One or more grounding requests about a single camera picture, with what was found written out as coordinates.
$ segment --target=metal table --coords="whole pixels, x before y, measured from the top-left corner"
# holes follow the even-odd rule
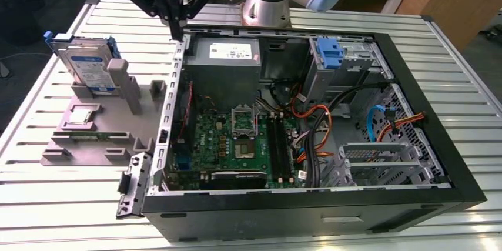
[[[237,25],[237,6],[206,5],[192,21]],[[145,219],[114,220],[122,167],[42,167],[51,131],[67,105],[71,78],[53,56],[0,138],[0,244],[38,250],[172,247],[216,250],[497,250],[502,246],[502,107],[432,22],[419,16],[292,9],[294,28],[389,34],[488,201],[400,233],[168,243]],[[85,4],[69,28],[112,34],[138,83],[169,80],[168,28],[124,0]]]

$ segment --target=open computer tower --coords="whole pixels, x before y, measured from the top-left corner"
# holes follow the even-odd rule
[[[186,31],[117,218],[170,241],[331,236],[485,200],[387,34]]]

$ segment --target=green circuit board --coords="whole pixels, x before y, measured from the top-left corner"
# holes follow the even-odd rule
[[[189,170],[180,172],[180,180],[189,189],[196,189],[198,175],[193,172],[218,170],[257,170],[268,175],[268,188],[293,188],[288,180],[278,183],[270,177],[270,162],[265,116],[254,122],[245,115],[234,116],[234,124],[250,128],[256,126],[253,139],[233,139],[229,114],[201,114],[196,117],[193,152]],[[296,129],[293,118],[284,119],[284,129]]]

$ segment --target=power supply label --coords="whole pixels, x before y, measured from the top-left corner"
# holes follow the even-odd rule
[[[114,84],[105,71],[105,63],[101,57],[96,56],[71,56],[74,71],[93,92],[109,92],[114,90]]]
[[[209,46],[210,59],[252,59],[250,44],[213,43]]]

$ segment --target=gray 3d printed holder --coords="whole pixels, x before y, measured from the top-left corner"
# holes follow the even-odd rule
[[[125,60],[112,59],[106,67],[118,96],[93,96],[85,86],[71,85],[74,96],[41,165],[126,166],[132,155],[153,153],[165,84],[137,85],[126,66]]]

